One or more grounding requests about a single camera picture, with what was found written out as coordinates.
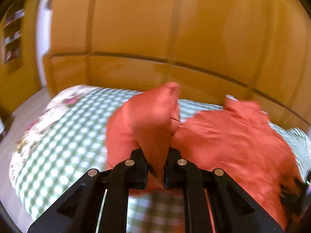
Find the red puffer jacket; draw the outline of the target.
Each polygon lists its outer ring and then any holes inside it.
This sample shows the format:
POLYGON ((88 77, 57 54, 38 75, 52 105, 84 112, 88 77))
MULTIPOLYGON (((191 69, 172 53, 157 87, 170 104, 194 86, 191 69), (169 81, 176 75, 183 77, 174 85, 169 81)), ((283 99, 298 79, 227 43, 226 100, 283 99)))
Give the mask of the red puffer jacket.
POLYGON ((154 191, 164 186, 169 148, 178 149, 201 169, 223 169, 285 228, 289 216, 280 185, 298 192, 294 179, 303 179, 295 154, 270 127, 268 115, 256 102, 227 98, 221 110, 203 110, 182 122, 179 93, 177 83, 166 83, 135 95, 114 112, 107 122, 107 166, 142 149, 151 168, 147 190, 154 191))

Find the green white checkered bedspread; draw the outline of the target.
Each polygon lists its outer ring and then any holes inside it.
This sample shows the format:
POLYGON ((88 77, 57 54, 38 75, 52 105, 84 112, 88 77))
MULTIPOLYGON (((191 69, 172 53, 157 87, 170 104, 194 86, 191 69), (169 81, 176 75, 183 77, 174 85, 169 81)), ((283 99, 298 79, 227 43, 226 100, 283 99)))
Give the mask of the green white checkered bedspread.
MULTIPOLYGON (((112 113, 138 91, 74 86, 54 97, 22 135, 10 162, 9 177, 32 220, 38 219, 87 170, 104 170, 106 124, 112 113)), ((222 107, 180 99, 184 122, 201 110, 222 107)), ((303 180, 310 171, 310 139, 298 128, 269 123, 296 156, 303 180)), ((176 232, 183 201, 168 193, 130 196, 127 232, 176 232)))

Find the wooden wardrobe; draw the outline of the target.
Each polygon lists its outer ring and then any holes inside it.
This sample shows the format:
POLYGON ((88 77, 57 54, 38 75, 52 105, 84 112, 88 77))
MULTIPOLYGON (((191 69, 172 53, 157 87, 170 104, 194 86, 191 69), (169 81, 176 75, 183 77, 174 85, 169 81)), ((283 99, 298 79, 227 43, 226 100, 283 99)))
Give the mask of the wooden wardrobe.
POLYGON ((53 0, 44 57, 51 95, 80 84, 257 101, 310 128, 310 7, 303 0, 53 0))

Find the wooden wall bookshelf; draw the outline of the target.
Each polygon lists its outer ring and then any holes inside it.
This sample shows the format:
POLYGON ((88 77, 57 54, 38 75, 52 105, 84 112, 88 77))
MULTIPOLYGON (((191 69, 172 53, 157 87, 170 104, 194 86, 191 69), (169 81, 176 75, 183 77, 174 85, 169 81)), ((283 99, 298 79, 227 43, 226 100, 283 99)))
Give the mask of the wooden wall bookshelf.
POLYGON ((8 76, 21 66, 22 25, 26 0, 14 0, 5 14, 3 26, 3 70, 8 76))

